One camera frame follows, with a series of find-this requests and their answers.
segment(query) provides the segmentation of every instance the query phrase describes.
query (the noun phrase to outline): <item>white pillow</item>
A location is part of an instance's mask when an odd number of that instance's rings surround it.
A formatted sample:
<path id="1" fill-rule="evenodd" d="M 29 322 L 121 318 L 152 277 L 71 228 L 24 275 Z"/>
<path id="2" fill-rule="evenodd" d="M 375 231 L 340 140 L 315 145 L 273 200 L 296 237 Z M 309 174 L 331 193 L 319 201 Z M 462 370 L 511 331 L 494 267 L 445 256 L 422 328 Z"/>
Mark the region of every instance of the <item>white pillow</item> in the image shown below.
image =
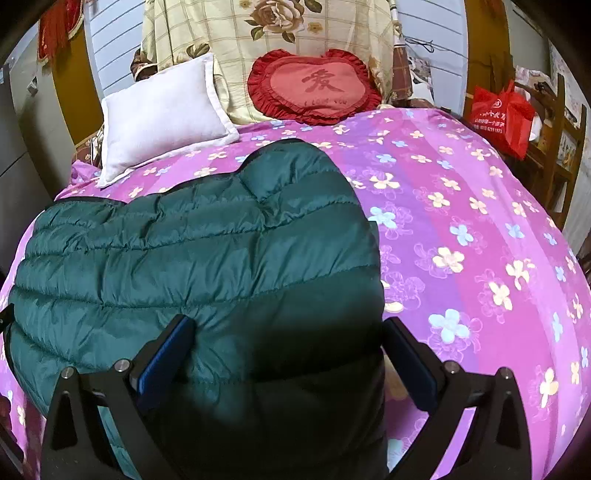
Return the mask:
<path id="1" fill-rule="evenodd" d="M 101 104 L 105 139 L 99 187 L 159 158 L 227 145 L 239 136 L 213 86 L 212 53 L 163 70 Z"/>

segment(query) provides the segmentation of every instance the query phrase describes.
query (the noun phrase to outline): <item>black clamp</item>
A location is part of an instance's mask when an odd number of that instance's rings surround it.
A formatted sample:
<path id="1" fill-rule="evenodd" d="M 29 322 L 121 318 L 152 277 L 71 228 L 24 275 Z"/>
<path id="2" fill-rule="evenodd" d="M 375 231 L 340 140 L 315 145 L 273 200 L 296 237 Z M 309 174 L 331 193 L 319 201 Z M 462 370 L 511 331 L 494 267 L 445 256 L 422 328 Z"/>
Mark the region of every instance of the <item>black clamp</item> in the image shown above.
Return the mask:
<path id="1" fill-rule="evenodd" d="M 62 370 L 51 400 L 41 451 L 42 480 L 128 480 L 109 444 L 98 407 L 108 407 L 144 480 L 181 480 L 162 454 L 143 415 L 165 396 L 195 338 L 195 321 L 177 315 L 133 360 L 106 372 Z"/>
<path id="2" fill-rule="evenodd" d="M 429 414 L 387 480 L 430 479 L 471 407 L 476 413 L 466 440 L 441 480 L 531 480 L 530 437 L 513 372 L 467 373 L 457 362 L 441 362 L 397 317 L 383 327 L 386 354 L 417 408 Z"/>
<path id="3" fill-rule="evenodd" d="M 4 324 L 7 319 L 13 321 L 12 306 L 0 319 Z M 531 480 L 525 410 L 512 371 L 503 367 L 495 375 L 467 373 L 457 362 L 441 362 L 400 319 L 391 318 L 382 325 L 384 351 L 415 405 L 429 414 L 387 480 L 430 479 L 464 410 L 471 407 L 476 407 L 472 425 L 452 471 L 443 479 Z M 110 370 L 92 374 L 65 368 L 47 417 L 41 480 L 128 480 L 109 444 L 99 406 L 110 409 L 125 449 L 144 480 L 184 480 L 160 451 L 142 417 L 163 399 L 192 346 L 194 330 L 194 320 L 177 315 L 131 361 L 121 359 Z M 4 450 L 14 474 L 20 473 L 14 478 L 20 480 L 22 451 L 7 435 L 0 429 L 0 459 Z"/>

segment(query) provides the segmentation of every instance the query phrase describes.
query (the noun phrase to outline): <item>brown cloth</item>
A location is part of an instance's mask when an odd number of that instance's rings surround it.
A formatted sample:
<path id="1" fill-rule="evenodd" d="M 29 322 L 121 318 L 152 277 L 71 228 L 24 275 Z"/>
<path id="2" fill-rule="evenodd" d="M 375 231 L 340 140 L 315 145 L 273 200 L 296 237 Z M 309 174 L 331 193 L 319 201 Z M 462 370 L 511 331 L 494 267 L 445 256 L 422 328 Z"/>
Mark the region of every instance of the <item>brown cloth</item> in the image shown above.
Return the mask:
<path id="1" fill-rule="evenodd" d="M 130 68 L 131 74 L 134 76 L 136 82 L 150 78 L 152 75 L 158 73 L 158 65 L 148 61 L 148 57 L 140 48 L 135 52 Z"/>
<path id="2" fill-rule="evenodd" d="M 392 62 L 392 100 L 401 100 L 413 94 L 413 81 L 410 75 L 407 49 L 404 46 L 394 47 Z"/>

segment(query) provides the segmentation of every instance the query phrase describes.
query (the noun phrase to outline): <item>screw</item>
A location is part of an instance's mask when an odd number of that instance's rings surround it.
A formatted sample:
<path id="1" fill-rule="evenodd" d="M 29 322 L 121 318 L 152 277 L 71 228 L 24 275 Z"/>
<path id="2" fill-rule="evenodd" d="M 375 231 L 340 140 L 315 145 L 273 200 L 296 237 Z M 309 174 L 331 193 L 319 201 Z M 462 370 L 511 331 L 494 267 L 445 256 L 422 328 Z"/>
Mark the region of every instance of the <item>screw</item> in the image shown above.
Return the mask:
<path id="1" fill-rule="evenodd" d="M 72 375 L 74 375 L 74 368 L 73 367 L 65 367 L 65 369 L 61 371 L 62 378 L 68 379 Z"/>
<path id="2" fill-rule="evenodd" d="M 503 378 L 505 378 L 505 380 L 513 378 L 513 372 L 511 371 L 511 368 L 502 367 L 499 369 L 499 373 L 503 376 Z"/>
<path id="3" fill-rule="evenodd" d="M 115 370 L 117 370 L 119 373 L 121 372 L 125 372 L 129 366 L 131 365 L 131 362 L 127 359 L 121 359 L 121 360 L 117 360 L 115 362 Z"/>
<path id="4" fill-rule="evenodd" d="M 443 366 L 451 374 L 457 374 L 460 371 L 460 364 L 454 361 L 445 362 Z"/>

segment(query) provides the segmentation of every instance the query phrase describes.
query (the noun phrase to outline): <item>red decoration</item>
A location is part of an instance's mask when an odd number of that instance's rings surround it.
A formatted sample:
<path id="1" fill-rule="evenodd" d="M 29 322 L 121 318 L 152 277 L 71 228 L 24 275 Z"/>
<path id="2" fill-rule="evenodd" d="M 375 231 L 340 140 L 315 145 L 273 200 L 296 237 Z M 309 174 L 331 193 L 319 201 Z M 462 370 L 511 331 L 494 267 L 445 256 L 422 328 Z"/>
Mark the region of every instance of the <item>red decoration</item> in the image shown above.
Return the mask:
<path id="1" fill-rule="evenodd" d="M 39 20 L 39 61 L 53 61 L 84 21 L 82 0 L 57 0 Z"/>
<path id="2" fill-rule="evenodd" d="M 265 115 L 309 125 L 334 125 L 382 100 L 363 62 L 335 48 L 322 57 L 270 51 L 252 66 L 248 93 Z"/>

